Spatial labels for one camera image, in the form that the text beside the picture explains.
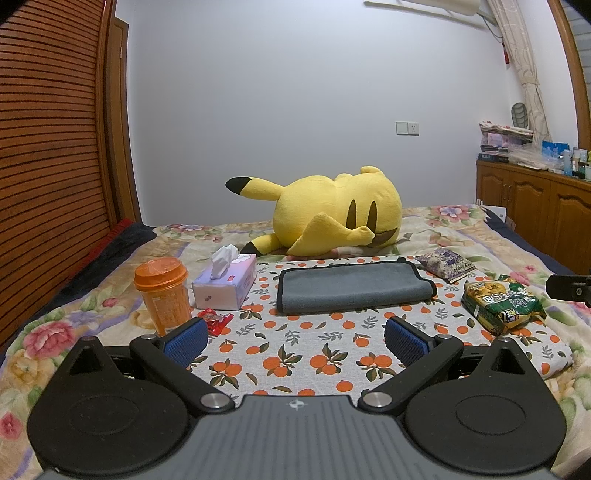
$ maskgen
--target red cloth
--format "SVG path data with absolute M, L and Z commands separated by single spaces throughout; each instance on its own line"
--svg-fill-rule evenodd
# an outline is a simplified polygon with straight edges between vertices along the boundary
M 94 247 L 88 253 L 88 255 L 86 255 L 82 259 L 82 261 L 76 266 L 76 268 L 72 271 L 72 273 L 70 273 L 70 276 L 68 276 L 68 280 L 71 280 L 72 278 L 74 278 L 78 272 L 80 272 L 85 266 L 87 266 L 96 257 L 98 257 L 100 255 L 100 253 L 106 248 L 106 246 L 109 245 L 117 235 L 119 235 L 123 230 L 125 230 L 127 227 L 129 227 L 132 224 L 133 224 L 132 220 L 130 220 L 128 218 L 124 218 L 117 225 L 115 225 L 115 227 L 109 233 L 107 233 L 105 235 L 105 237 L 97 244 L 97 246 Z

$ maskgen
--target bed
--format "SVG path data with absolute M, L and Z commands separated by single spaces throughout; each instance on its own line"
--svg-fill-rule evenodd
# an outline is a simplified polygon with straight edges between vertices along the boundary
M 154 328 L 133 286 L 137 265 L 172 255 L 195 278 L 220 246 L 239 248 L 272 230 L 270 222 L 220 226 L 134 224 L 75 276 L 24 325 L 0 368 L 0 479 L 30 479 L 40 467 L 24 432 L 28 412 L 76 339 L 96 335 L 104 345 L 123 345 Z M 548 317 L 511 331 L 560 403 L 568 432 L 554 472 L 566 476 L 591 456 L 591 309 L 550 300 L 545 280 L 570 271 L 540 253 L 491 212 L 476 205 L 405 209 L 398 242 L 388 248 L 342 248 L 326 258 L 294 259 L 276 252 L 258 259 L 258 278 L 242 310 L 191 365 L 193 373 L 240 403 L 245 394 L 325 395 L 356 400 L 403 369 L 383 342 L 381 325 L 393 314 L 430 335 L 450 332 L 467 344 L 488 344 L 490 335 L 461 306 L 461 285 L 432 278 L 437 297 L 386 309 L 287 316 L 275 298 L 282 268 L 334 263 L 413 260 L 438 246 L 470 259 L 468 278 L 509 275 L 530 286 Z

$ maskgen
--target bottle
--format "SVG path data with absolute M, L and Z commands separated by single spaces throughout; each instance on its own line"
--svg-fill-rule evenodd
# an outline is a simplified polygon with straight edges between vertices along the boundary
M 576 148 L 573 151 L 573 176 L 574 177 L 578 177 L 579 176 L 579 161 L 581 158 L 581 151 Z
M 573 153 L 570 150 L 564 150 L 562 152 L 564 158 L 564 174 L 567 177 L 573 176 Z

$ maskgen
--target light switch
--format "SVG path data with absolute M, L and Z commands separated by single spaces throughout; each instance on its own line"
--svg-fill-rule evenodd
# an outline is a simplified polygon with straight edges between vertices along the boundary
M 396 134 L 408 135 L 408 122 L 396 122 Z

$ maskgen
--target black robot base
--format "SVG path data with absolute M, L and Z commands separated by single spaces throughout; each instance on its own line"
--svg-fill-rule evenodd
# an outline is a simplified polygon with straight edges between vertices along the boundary
M 236 408 L 185 369 L 204 329 L 193 319 L 128 348 L 81 338 L 28 421 L 40 478 L 555 478 L 566 422 L 509 338 L 465 347 L 389 319 L 386 344 L 407 368 L 356 407 L 348 395 L 246 395 Z

